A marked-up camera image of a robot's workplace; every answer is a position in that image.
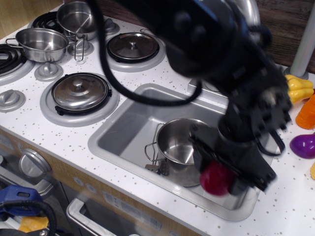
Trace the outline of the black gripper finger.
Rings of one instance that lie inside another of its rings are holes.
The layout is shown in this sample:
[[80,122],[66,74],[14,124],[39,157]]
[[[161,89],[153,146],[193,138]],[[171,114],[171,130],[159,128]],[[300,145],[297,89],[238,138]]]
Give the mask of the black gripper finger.
[[244,177],[237,177],[229,187],[229,194],[238,196],[245,193],[249,188],[253,187],[253,183]]
[[193,145],[194,165],[199,172],[203,172],[209,164],[207,152],[202,147]]

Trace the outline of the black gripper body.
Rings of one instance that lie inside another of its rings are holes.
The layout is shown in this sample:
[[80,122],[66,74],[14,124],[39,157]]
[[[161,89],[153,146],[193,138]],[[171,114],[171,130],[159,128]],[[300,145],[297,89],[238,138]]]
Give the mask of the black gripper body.
[[223,136],[216,128],[207,134],[205,131],[192,131],[189,140],[193,145],[204,148],[209,163],[217,161],[253,183],[252,188],[266,190],[277,175],[262,156],[256,142],[238,143]]

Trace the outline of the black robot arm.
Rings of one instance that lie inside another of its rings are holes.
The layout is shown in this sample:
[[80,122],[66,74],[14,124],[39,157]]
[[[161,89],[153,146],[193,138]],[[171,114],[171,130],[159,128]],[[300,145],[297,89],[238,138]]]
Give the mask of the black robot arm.
[[265,190],[276,178],[259,138],[290,121],[286,79],[264,52],[266,27],[249,26],[230,0],[122,0],[150,31],[166,43],[170,66],[179,74],[208,82],[228,98],[217,129],[192,127],[189,139],[201,185],[238,194]]

